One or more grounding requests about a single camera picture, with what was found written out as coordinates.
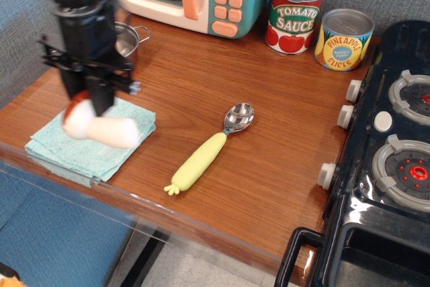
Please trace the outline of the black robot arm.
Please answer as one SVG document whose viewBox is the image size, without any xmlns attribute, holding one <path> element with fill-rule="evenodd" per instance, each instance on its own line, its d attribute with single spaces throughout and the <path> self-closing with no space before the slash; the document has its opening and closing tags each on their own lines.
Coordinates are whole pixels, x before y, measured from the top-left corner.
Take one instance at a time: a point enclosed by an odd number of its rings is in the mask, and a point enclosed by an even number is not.
<svg viewBox="0 0 430 287">
<path fill-rule="evenodd" d="M 137 93 L 134 63 L 116 49 L 120 29 L 114 0 L 53 0 L 59 34 L 39 39 L 45 64 L 60 71 L 70 99 L 88 95 L 97 116 L 114 104 L 117 91 Z"/>
</svg>

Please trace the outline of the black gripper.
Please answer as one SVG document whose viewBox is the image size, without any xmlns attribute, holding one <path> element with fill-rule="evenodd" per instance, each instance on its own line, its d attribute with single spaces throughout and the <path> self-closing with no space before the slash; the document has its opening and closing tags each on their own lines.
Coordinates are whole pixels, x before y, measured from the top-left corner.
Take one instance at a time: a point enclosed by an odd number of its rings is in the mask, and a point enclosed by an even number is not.
<svg viewBox="0 0 430 287">
<path fill-rule="evenodd" d="M 107 0 L 86 7 L 52 5 L 59 34 L 43 34 L 45 64 L 60 70 L 70 99 L 89 91 L 96 116 L 114 104 L 115 91 L 135 94 L 140 83 L 132 79 L 134 62 L 115 49 L 114 6 Z"/>
</svg>

